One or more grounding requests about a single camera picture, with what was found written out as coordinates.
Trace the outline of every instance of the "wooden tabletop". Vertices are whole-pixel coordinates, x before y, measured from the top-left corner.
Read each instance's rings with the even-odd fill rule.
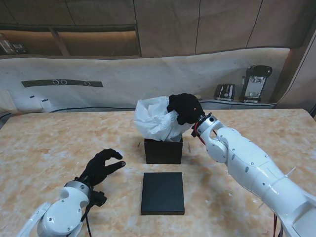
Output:
[[[269,154],[279,168],[316,195],[316,122],[304,110],[212,111]],[[242,188],[224,164],[208,156],[187,131],[182,164],[146,164],[134,112],[36,113],[15,116],[0,130],[0,236],[15,236],[43,202],[55,202],[65,183],[106,148],[126,166],[95,187],[108,198],[93,207],[94,237],[272,236],[273,212]],[[141,216],[144,172],[182,172],[184,216]],[[88,236],[84,224],[81,237]]]

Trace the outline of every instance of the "cabinet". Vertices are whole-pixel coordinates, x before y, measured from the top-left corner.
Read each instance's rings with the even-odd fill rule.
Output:
[[[16,24],[2,0],[0,0],[0,24]]]
[[[194,54],[199,0],[134,0],[142,56]]]
[[[300,47],[315,15],[315,0],[263,0],[248,47]]]
[[[247,46],[261,0],[201,0],[196,53]]]
[[[66,0],[76,25],[135,24],[133,0]]]
[[[74,25],[64,0],[3,0],[18,24]]]

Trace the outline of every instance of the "white plastic bag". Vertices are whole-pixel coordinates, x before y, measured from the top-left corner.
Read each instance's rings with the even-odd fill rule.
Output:
[[[181,135],[192,125],[179,125],[178,113],[168,113],[169,97],[161,96],[139,100],[135,111],[135,124],[144,138],[157,141],[179,142]]]

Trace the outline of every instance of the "countertop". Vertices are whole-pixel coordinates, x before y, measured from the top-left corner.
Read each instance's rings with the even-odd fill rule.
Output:
[[[304,110],[212,111],[316,195],[316,122]],[[126,166],[95,187],[108,198],[93,207],[94,237],[270,237],[273,212],[242,188],[224,164],[187,131],[182,164],[146,164],[134,112],[36,113],[14,116],[0,130],[0,236],[15,236],[43,202],[55,202],[96,153],[113,148]],[[141,216],[144,172],[182,172],[184,216]],[[88,236],[86,225],[81,237]]]

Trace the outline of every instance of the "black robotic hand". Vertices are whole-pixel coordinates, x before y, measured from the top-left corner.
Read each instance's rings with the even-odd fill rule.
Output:
[[[198,121],[201,115],[205,115],[198,99],[192,95],[183,93],[180,95],[170,95],[168,113],[175,110],[178,113],[178,124],[184,125],[186,122],[193,124]]]
[[[89,161],[79,180],[88,183],[91,186],[100,184],[109,174],[124,167],[126,163],[119,161],[115,164],[105,166],[105,161],[111,157],[122,159],[122,155],[113,149],[106,149],[96,154],[93,159]]]

